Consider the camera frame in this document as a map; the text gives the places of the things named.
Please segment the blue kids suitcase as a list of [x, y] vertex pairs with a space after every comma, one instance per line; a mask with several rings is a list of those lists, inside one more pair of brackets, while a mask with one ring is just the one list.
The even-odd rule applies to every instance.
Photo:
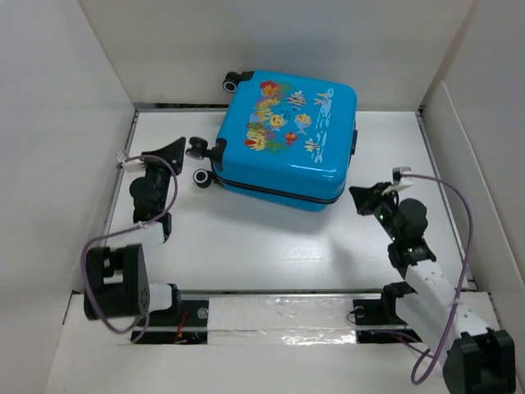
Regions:
[[196, 186], [311, 212], [340, 198], [357, 143], [352, 87], [256, 70], [228, 72], [222, 88], [232, 99], [214, 144], [193, 136], [186, 150], [210, 162]]

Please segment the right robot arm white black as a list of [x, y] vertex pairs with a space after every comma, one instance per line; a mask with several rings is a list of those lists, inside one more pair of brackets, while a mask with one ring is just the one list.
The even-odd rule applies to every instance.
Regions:
[[388, 257], [402, 282], [383, 288], [380, 316], [410, 326], [441, 366], [451, 393], [514, 393], [515, 345], [505, 330], [491, 328], [456, 294], [424, 239], [427, 208], [399, 199], [390, 182], [351, 186], [358, 214], [372, 215], [390, 238]]

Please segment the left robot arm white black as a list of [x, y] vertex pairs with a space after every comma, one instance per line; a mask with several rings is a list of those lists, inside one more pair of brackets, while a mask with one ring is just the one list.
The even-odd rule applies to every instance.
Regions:
[[139, 156], [120, 155], [119, 165], [125, 172], [141, 174], [129, 187], [134, 226], [107, 235], [104, 246], [90, 243], [84, 248], [87, 318], [143, 318], [153, 314], [168, 326], [182, 318], [179, 289], [175, 284], [152, 284], [146, 258], [171, 236], [170, 209], [175, 198], [168, 194], [182, 171], [185, 143], [186, 138], [180, 137]]

